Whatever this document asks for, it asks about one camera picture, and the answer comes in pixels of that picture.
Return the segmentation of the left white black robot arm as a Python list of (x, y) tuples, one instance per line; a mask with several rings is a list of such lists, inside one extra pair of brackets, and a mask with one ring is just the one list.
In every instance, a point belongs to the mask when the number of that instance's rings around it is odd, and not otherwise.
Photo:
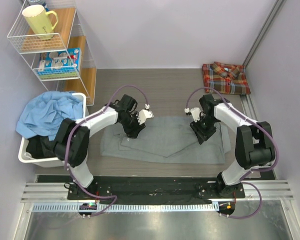
[(64, 164), (65, 170), (79, 188), (79, 194), (89, 200), (110, 199), (110, 196), (97, 196), (94, 177), (87, 166), (87, 153), (90, 138), (102, 129), (117, 123), (123, 126), (128, 138), (135, 139), (145, 128), (145, 122), (153, 118), (150, 105), (136, 111), (137, 101), (129, 95), (109, 102), (99, 111), (79, 120), (64, 119), (53, 142), (53, 152)]

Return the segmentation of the grey long sleeve shirt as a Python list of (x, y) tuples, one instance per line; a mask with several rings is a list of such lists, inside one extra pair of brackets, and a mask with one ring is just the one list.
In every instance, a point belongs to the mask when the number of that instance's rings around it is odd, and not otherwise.
[(121, 124), (110, 125), (104, 130), (100, 154), (162, 164), (224, 164), (231, 150), (228, 128), (217, 123), (212, 137), (200, 144), (191, 122), (189, 116), (154, 117), (136, 139), (129, 138)]

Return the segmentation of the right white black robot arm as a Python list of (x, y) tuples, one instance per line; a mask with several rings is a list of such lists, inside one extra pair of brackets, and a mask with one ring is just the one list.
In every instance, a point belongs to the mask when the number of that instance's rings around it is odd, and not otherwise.
[(190, 127), (199, 144), (206, 142), (216, 133), (216, 124), (223, 122), (236, 134), (235, 160), (216, 177), (208, 190), (220, 198), (234, 196), (242, 189), (241, 180), (249, 172), (275, 160), (272, 129), (268, 122), (258, 122), (241, 112), (225, 98), (215, 99), (211, 94), (202, 96), (200, 107), (184, 109), (193, 120)]

